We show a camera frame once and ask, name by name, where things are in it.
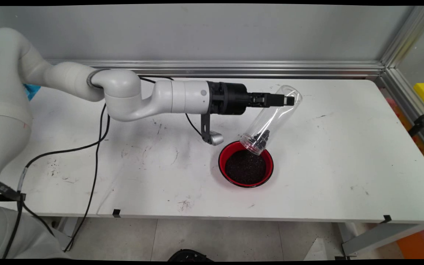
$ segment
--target black tripod clamp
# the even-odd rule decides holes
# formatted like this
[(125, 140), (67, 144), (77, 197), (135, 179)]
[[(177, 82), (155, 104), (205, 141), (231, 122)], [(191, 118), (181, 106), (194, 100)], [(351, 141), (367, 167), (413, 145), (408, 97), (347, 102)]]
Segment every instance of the black tripod clamp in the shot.
[(410, 137), (415, 136), (421, 129), (424, 128), (424, 114), (419, 116), (415, 121), (413, 127), (409, 130)]

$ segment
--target orange object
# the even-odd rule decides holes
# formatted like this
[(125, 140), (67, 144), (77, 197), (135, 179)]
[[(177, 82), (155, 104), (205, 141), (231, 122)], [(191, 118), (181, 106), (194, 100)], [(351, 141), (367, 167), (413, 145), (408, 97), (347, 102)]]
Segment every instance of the orange object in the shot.
[(397, 240), (405, 259), (424, 259), (424, 240), (421, 233), (415, 233)]
[[(411, 123), (409, 120), (402, 114), (402, 110), (397, 106), (393, 99), (386, 99), (387, 103), (391, 106), (392, 110), (395, 112), (395, 115), (399, 118), (402, 125), (408, 131), (410, 130)], [(412, 137), (415, 144), (418, 146), (418, 149), (424, 156), (424, 143), (421, 139), (416, 135)], [(404, 258), (406, 259), (424, 259), (424, 230), (415, 233), (413, 235), (407, 236), (397, 241), (399, 245), (400, 251)]]

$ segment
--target table leg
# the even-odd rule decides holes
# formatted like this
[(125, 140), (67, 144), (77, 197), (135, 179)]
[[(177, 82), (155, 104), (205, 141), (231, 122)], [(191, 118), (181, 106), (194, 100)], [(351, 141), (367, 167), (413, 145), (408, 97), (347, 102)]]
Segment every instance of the table leg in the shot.
[(73, 236), (74, 229), (76, 228), (76, 223), (78, 223), (78, 218), (62, 218), (57, 228), (53, 229), (54, 235), (57, 240), (59, 240), (62, 250), (64, 250), (69, 244)]
[(343, 251), (346, 256), (375, 250), (396, 240), (424, 230), (424, 225), (413, 223), (380, 223), (371, 230), (355, 235), (351, 225), (338, 224), (343, 238)]

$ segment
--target red bowl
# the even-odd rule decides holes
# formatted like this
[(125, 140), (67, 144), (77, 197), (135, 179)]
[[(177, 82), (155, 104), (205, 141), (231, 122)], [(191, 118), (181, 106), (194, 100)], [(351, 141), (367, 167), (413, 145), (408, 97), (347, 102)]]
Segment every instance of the red bowl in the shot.
[(225, 164), (227, 160), (230, 158), (230, 156), (232, 156), (232, 154), (241, 150), (246, 150), (246, 148), (240, 143), (240, 141), (234, 141), (232, 143), (229, 143), (227, 146), (225, 146), (222, 149), (222, 152), (220, 152), (220, 155), (219, 155), (219, 168), (222, 175), (232, 184), (237, 185), (239, 187), (243, 187), (243, 188), (254, 188), (266, 183), (266, 181), (268, 181), (269, 178), (271, 177), (272, 172), (274, 170), (274, 162), (272, 161), (272, 157), (267, 150), (264, 150), (261, 153), (261, 157), (264, 159), (264, 162), (266, 163), (266, 173), (264, 174), (264, 178), (260, 182), (255, 184), (242, 184), (232, 180), (229, 176), (227, 176), (227, 174), (225, 173)]

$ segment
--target aluminum frame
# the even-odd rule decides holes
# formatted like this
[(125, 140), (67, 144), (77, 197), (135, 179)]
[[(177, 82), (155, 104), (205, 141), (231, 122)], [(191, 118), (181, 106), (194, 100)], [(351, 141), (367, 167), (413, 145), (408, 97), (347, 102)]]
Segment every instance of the aluminum frame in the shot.
[[(399, 70), (385, 70), (375, 83), (378, 87), (387, 89), (412, 125), (415, 119), (424, 114), (424, 102)], [(424, 142), (424, 129), (418, 133), (418, 136)]]
[(415, 6), (381, 58), (386, 68), (397, 68), (424, 32), (424, 6)]
[[(58, 64), (65, 60), (49, 60)], [(378, 61), (74, 61), (94, 68), (129, 69), (146, 76), (375, 80)]]

